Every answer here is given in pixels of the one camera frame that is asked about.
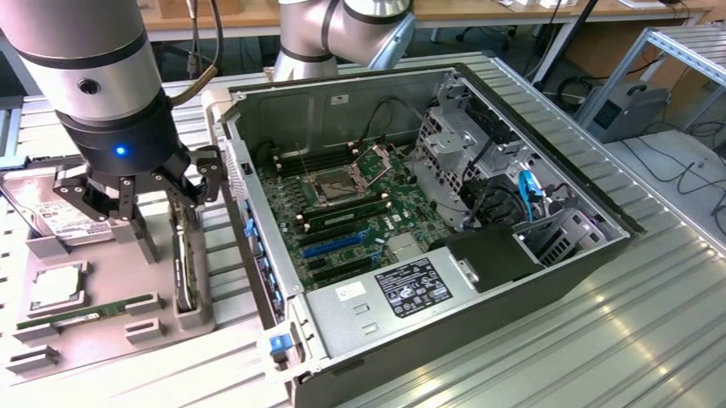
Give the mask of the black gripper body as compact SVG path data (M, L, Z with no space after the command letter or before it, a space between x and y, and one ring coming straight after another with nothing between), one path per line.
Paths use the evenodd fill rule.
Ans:
M171 99L159 91L135 114L112 121L56 116L76 144L94 179L143 176L161 171L178 178L191 164L175 127Z

